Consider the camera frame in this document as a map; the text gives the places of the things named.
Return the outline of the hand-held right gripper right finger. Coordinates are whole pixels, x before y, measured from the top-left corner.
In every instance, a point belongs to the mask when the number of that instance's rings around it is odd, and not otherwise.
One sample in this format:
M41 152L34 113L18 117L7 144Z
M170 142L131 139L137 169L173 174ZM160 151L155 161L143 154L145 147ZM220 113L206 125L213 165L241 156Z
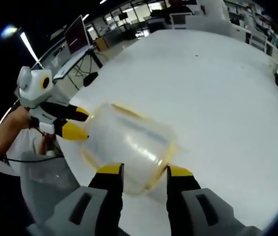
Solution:
M192 172L168 165L166 209L173 236L261 236L246 226L233 207L209 188L201 188Z

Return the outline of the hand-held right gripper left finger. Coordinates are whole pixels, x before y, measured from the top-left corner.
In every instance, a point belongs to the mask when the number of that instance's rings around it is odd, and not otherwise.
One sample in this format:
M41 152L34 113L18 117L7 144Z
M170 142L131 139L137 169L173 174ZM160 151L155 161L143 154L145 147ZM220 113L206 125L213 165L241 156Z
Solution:
M61 200L46 223L48 236L122 236L124 164L112 163L97 170L88 186Z

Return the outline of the person's left hand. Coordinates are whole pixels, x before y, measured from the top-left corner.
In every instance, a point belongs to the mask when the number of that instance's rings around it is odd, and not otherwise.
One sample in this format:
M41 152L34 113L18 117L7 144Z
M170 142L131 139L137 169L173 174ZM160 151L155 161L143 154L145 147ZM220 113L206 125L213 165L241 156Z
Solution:
M41 155L45 155L48 150L53 147L55 140L55 135L43 133L42 140L39 145L38 153Z

